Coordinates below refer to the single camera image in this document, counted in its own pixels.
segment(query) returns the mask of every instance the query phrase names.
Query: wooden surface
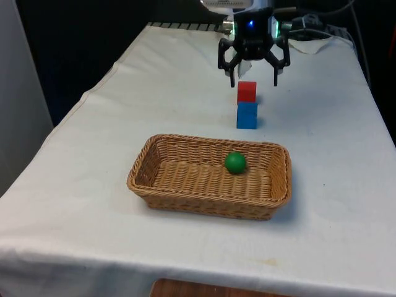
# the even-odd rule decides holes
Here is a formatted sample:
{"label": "wooden surface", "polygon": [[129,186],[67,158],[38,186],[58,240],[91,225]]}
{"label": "wooden surface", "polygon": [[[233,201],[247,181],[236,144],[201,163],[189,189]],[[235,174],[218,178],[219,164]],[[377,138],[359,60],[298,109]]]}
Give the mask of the wooden surface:
{"label": "wooden surface", "polygon": [[150,297],[286,297],[270,293],[259,293],[223,286],[200,283],[179,282],[177,280],[157,280]]}

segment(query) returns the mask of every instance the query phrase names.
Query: table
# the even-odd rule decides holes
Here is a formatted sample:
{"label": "table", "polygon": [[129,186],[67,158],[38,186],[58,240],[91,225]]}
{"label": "table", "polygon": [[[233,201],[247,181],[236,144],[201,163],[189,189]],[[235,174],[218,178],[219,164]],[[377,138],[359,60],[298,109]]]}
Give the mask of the table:
{"label": "table", "polygon": [[177,280],[157,280],[153,284],[150,297],[286,297],[270,293],[260,293],[223,286],[210,286],[201,283],[180,282]]}
{"label": "table", "polygon": [[[4,296],[148,296],[172,278],[293,296],[395,296],[396,151],[353,50],[255,62],[260,128],[238,130],[214,32],[147,27],[0,199]],[[293,163],[271,221],[151,210],[126,187],[158,133],[270,141]]]}

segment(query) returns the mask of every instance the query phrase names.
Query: ball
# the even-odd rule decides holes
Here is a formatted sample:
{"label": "ball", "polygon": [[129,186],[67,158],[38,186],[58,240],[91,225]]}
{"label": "ball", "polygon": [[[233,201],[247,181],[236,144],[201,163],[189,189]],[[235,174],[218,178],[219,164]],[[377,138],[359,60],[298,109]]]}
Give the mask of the ball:
{"label": "ball", "polygon": [[246,159],[241,153],[229,153],[225,158],[225,168],[231,174],[241,174],[246,169]]}

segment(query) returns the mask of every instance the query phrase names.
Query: cube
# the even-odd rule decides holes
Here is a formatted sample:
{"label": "cube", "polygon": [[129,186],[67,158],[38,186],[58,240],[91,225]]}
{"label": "cube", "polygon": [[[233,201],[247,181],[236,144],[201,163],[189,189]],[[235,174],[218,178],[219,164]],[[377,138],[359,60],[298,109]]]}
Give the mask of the cube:
{"label": "cube", "polygon": [[238,82],[238,103],[256,102],[257,82]]}
{"label": "cube", "polygon": [[238,103],[236,115],[236,127],[238,129],[257,129],[257,107],[256,102]]}

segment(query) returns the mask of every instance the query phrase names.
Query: red cube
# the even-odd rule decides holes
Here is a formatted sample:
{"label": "red cube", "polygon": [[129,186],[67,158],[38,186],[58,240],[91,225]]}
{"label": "red cube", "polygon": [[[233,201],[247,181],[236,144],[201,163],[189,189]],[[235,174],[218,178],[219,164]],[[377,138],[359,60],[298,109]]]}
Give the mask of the red cube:
{"label": "red cube", "polygon": [[257,82],[238,82],[238,103],[256,102]]}

